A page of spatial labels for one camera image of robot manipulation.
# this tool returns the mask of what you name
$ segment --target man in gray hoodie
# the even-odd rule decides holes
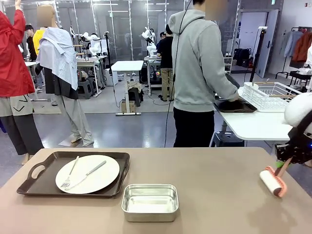
[[[206,3],[211,3],[210,12],[220,11],[218,0],[193,0],[194,8],[185,16],[183,11],[169,19],[174,33],[174,147],[209,147],[215,130],[215,92],[224,99],[238,98],[237,88],[225,77],[219,27],[205,19]]]

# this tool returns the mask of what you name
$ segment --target brown table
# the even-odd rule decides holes
[[[54,151],[128,152],[131,183],[176,186],[173,223],[128,223],[116,199],[25,197],[16,193],[29,170]],[[283,199],[259,172],[275,159],[260,148],[43,149],[0,189],[2,234],[307,234],[312,199],[286,173]]]

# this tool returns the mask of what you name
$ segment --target gray hoodie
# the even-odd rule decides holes
[[[221,33],[213,21],[205,20],[205,12],[194,9],[186,12],[181,26],[184,13],[176,13],[169,19],[174,33],[174,107],[189,112],[213,111],[214,92],[224,99],[237,95],[237,88],[225,77]]]

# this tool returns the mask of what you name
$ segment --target cardboard box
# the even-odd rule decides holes
[[[135,101],[129,101],[129,106],[130,106],[130,113],[135,113],[136,112]],[[127,113],[126,101],[121,102],[121,112],[123,114]]]

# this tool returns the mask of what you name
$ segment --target black tray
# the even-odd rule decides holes
[[[257,110],[257,108],[242,98],[234,102],[219,99],[215,101],[214,106],[223,113],[253,113]]]
[[[119,176],[117,176],[117,178],[109,186],[94,193],[68,194],[61,191],[55,184],[55,177],[59,170],[65,164],[74,160],[77,156],[84,157],[88,155],[106,155],[115,159],[120,168]],[[57,151],[49,155],[44,162],[40,162],[33,166],[28,173],[27,179],[17,189],[17,193],[28,196],[112,198],[121,190],[122,183],[129,170],[129,160],[130,156],[127,153]],[[44,166],[45,169],[38,174],[37,178],[32,178],[32,173],[39,166]]]

